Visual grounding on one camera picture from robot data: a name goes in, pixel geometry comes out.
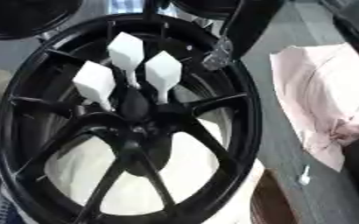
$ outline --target concrete floor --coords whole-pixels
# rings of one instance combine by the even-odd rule
[[[102,2],[87,0],[70,24],[104,13]],[[278,177],[300,224],[359,224],[359,198],[346,171],[336,173],[318,163],[299,144],[276,99],[269,54],[287,46],[341,43],[330,15],[316,3],[287,3],[243,62],[252,73],[264,108],[264,136],[259,158]],[[35,38],[0,42],[0,68],[14,73],[39,46]],[[305,165],[312,182],[297,183]]]

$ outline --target pink cloth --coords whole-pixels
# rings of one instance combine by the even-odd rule
[[[303,148],[340,171],[359,138],[359,55],[348,44],[287,47],[271,55],[282,109]]]

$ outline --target white screw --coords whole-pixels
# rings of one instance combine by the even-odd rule
[[[116,82],[110,68],[87,61],[74,76],[73,83],[81,96],[111,110],[109,96],[116,87]]]
[[[168,52],[161,52],[145,63],[145,76],[158,90],[158,101],[168,103],[168,91],[181,79],[182,64]]]
[[[303,186],[307,186],[310,183],[310,180],[312,179],[309,176],[309,171],[310,171],[310,166],[307,165],[305,167],[304,172],[302,173],[302,175],[299,177],[299,183],[302,184]]]
[[[121,32],[109,44],[108,51],[113,65],[126,72],[129,84],[140,88],[135,70],[144,59],[143,40]]]

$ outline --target black wheel rim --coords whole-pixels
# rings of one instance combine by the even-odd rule
[[[50,31],[72,17],[81,4],[82,0],[0,1],[0,39],[23,39]]]
[[[104,63],[107,58],[104,47],[119,32],[128,32],[143,39],[146,43],[147,58],[156,53],[154,48],[173,54],[185,65],[186,75],[183,75],[181,81],[184,86],[193,83],[195,86],[199,84],[216,89],[213,90],[216,98],[181,103],[173,97],[171,103],[154,106],[153,110],[153,114],[165,123],[175,124],[168,127],[174,127],[172,131],[180,129],[201,140],[220,160],[219,170],[195,195],[179,204],[173,203],[155,167],[137,147],[135,150],[129,150],[135,153],[119,156],[117,163],[108,170],[107,176],[115,177],[118,169],[124,169],[136,155],[137,162],[147,170],[148,178],[165,204],[164,210],[145,215],[120,216],[100,213],[96,209],[96,203],[102,202],[101,191],[96,191],[90,203],[82,207],[61,194],[50,181],[35,181],[41,174],[36,171],[43,169],[40,162],[64,142],[58,138],[53,141],[52,134],[61,127],[55,127],[54,123],[61,122],[55,122],[54,117],[74,118],[64,126],[72,134],[64,129],[57,132],[60,138],[66,140],[81,130],[83,133],[99,136],[112,128],[116,133],[122,133],[122,129],[126,130],[124,133],[129,134],[126,139],[133,139],[138,143],[137,137],[133,135],[135,131],[130,131],[132,129],[129,128],[129,119],[125,121],[120,115],[95,111],[93,108],[80,110],[80,106],[74,106],[80,104],[80,99],[72,100],[72,95],[66,94],[64,100],[64,94],[59,93],[60,89],[69,88],[70,80],[77,71],[75,69],[80,68],[85,60]],[[176,45],[177,40],[180,40],[182,45]],[[212,35],[186,21],[161,16],[152,21],[144,21],[141,15],[130,14],[100,17],[79,24],[41,46],[15,74],[0,108],[0,172],[12,198],[39,223],[201,223],[215,214],[249,174],[261,135],[261,110],[257,90],[241,63],[234,62],[216,74],[202,69],[192,70],[193,67],[201,67],[203,55],[212,49],[215,41]],[[94,45],[88,48],[92,43],[98,42],[102,47]],[[194,49],[190,57],[188,45]],[[171,46],[178,51],[172,52]],[[206,111],[222,107],[232,109],[231,139],[227,151],[194,119]],[[34,150],[39,146],[46,149],[46,152],[39,153],[38,159],[32,160],[33,155],[37,154]],[[113,178],[111,181],[103,181],[100,190],[107,191],[115,180]]]

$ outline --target wheel spoke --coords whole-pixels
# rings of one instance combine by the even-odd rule
[[[73,114],[72,106],[60,101],[46,101],[38,98],[14,96],[11,102],[20,108],[42,109],[58,116],[70,118]]]
[[[126,165],[130,162],[130,155],[127,153],[121,154],[111,164],[109,169],[103,175],[103,178],[92,192],[86,205],[82,208],[74,224],[87,223],[89,215],[96,215],[100,213],[101,203],[106,196],[109,189],[116,183],[118,178],[125,171]]]
[[[107,30],[107,46],[113,41],[113,21],[108,22],[108,30]]]
[[[46,161],[54,155],[54,153],[60,151],[62,149],[61,146],[83,134],[84,133],[80,132],[77,124],[67,123],[43,145],[38,155],[28,160],[27,163],[17,171],[17,177],[23,179],[38,178],[43,174]]]
[[[215,154],[225,172],[230,174],[232,174],[231,172],[236,172],[236,161],[196,118],[188,118],[182,125],[187,134],[199,140]]]
[[[144,61],[148,61],[159,53],[161,40],[145,40],[144,41]]]
[[[167,32],[168,32],[168,29],[170,29],[170,26],[168,23],[163,23],[161,26],[160,26],[160,39],[158,41],[158,47],[159,47],[159,50],[162,50],[163,49],[163,44],[165,43],[165,41],[167,40]]]
[[[17,176],[29,179],[38,177],[39,174],[42,174],[46,161],[54,153],[60,151],[62,146],[76,137],[89,134],[89,131],[94,127],[101,127],[103,125],[107,127],[117,127],[119,129],[127,127],[125,121],[120,117],[103,112],[71,119],[43,145],[37,156],[31,158],[17,171]]]
[[[246,97],[246,94],[219,96],[201,101],[188,102],[186,103],[186,107],[190,108],[193,115],[197,117],[218,108],[238,108],[241,106],[241,103],[243,103],[242,100]]]
[[[197,55],[197,56],[188,56],[188,57],[184,57],[179,59],[179,62],[181,63],[188,63],[191,62],[192,60],[203,60],[206,56],[208,56],[211,52],[205,52],[201,55]]]
[[[165,210],[173,210],[175,207],[174,199],[170,194],[169,190],[165,186],[165,182],[158,173],[158,169],[155,167],[153,162],[148,158],[148,156],[143,152],[139,152],[139,161],[140,164],[145,168],[146,176],[150,180],[151,184],[155,187],[155,190],[158,192],[160,198],[165,205]]]
[[[117,137],[119,131],[117,129],[107,129],[106,127],[93,128],[88,131],[92,136],[100,138],[104,143],[110,146],[114,155],[119,155],[119,147],[121,141]]]
[[[46,52],[49,53],[49,55],[56,57],[56,59],[65,60],[66,62],[74,64],[79,67],[84,65],[84,63],[86,62],[86,60],[77,58],[76,56],[73,56],[68,52],[62,52],[54,49],[48,49],[46,50]]]

